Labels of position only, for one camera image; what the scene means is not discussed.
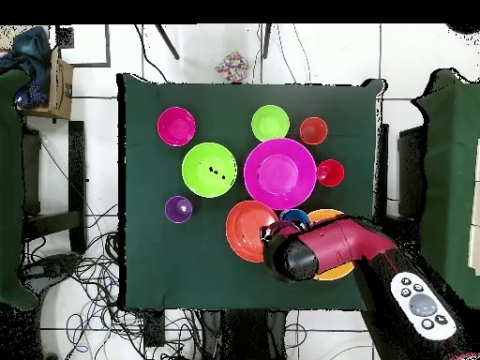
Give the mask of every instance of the lime green bowl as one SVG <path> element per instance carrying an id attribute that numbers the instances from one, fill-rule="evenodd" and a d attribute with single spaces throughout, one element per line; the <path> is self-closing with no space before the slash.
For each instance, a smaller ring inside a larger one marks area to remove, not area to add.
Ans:
<path id="1" fill-rule="evenodd" d="M 182 177 L 193 193 L 216 198 L 235 182 L 236 161 L 219 143 L 204 142 L 192 147 L 182 162 Z"/>
<path id="2" fill-rule="evenodd" d="M 288 114 L 276 105 L 262 106 L 251 119 L 253 135 L 262 142 L 273 138 L 284 138 L 289 128 Z"/>

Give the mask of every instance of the orange plate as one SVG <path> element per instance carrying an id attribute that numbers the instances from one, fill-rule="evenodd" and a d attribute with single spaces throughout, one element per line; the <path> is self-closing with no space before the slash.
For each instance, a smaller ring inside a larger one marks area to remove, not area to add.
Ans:
<path id="1" fill-rule="evenodd" d="M 318 222 L 325 219 L 336 217 L 340 214 L 343 214 L 341 211 L 337 210 L 316 210 L 308 214 L 310 222 Z M 353 262 L 344 263 L 341 266 L 337 266 L 334 269 L 323 272 L 321 275 L 316 275 L 315 278 L 318 280 L 335 280 L 336 278 L 343 278 L 344 276 L 351 273 L 353 270 Z"/>
<path id="2" fill-rule="evenodd" d="M 278 221 L 277 214 L 262 202 L 249 200 L 236 204 L 225 223 L 227 241 L 234 253 L 251 263 L 261 263 L 260 228 L 275 221 Z"/>

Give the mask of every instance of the blue bowl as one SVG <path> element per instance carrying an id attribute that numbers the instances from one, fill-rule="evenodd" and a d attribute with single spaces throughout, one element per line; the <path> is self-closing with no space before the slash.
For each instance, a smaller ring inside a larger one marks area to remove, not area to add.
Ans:
<path id="1" fill-rule="evenodd" d="M 284 221 L 298 221 L 304 224 L 306 227 L 310 225 L 310 219 L 308 218 L 308 214 L 305 211 L 299 210 L 298 208 L 294 208 L 292 210 L 284 210 L 278 216 L 279 219 Z"/>

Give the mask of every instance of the magenta bowl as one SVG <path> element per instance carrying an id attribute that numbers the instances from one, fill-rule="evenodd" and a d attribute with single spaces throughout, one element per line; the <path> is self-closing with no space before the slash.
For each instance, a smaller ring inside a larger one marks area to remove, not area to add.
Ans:
<path id="1" fill-rule="evenodd" d="M 317 181 L 317 167 L 304 145 L 278 138 L 262 142 L 250 152 L 244 178 L 254 200 L 274 210 L 285 210 L 310 196 Z"/>
<path id="2" fill-rule="evenodd" d="M 166 144 L 182 146 L 189 143 L 195 134 L 195 119 L 186 109 L 169 108 L 158 118 L 157 131 Z"/>

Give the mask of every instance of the green cloth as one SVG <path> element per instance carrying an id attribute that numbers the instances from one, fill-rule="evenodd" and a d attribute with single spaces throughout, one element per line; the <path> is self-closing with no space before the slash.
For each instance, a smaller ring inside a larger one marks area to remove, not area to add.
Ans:
<path id="1" fill-rule="evenodd" d="M 467 305 L 480 308 L 480 277 L 468 267 L 480 84 L 462 82 L 450 69 L 431 81 L 416 100 L 428 121 L 421 253 Z"/>
<path id="2" fill-rule="evenodd" d="M 323 118 L 329 127 L 327 138 L 307 148 L 317 163 L 335 158 L 345 167 L 342 184 L 317 184 L 300 208 L 307 212 L 335 208 L 371 217 L 375 100 L 383 81 L 370 81 L 365 87 L 153 84 L 123 77 L 128 308 L 364 308 L 353 273 L 335 281 L 283 283 L 264 264 L 240 259 L 225 238 L 225 219 L 238 202 L 251 200 L 243 168 L 248 153 L 260 142 L 250 122 L 266 104 L 285 110 L 291 122 L 287 138 L 297 141 L 303 120 Z M 195 136 L 182 147 L 171 147 L 158 137 L 158 117 L 171 106 L 186 108 L 195 118 Z M 215 199 L 196 196 L 182 180 L 185 154 L 203 142 L 226 146 L 238 165 L 233 187 Z M 165 202 L 174 195 L 193 203 L 193 214 L 184 224 L 173 224 L 164 215 Z"/>
<path id="3" fill-rule="evenodd" d="M 22 121 L 15 93 L 30 79 L 20 70 L 0 75 L 0 302 L 21 310 L 35 308 L 36 296 L 17 277 L 22 258 Z"/>

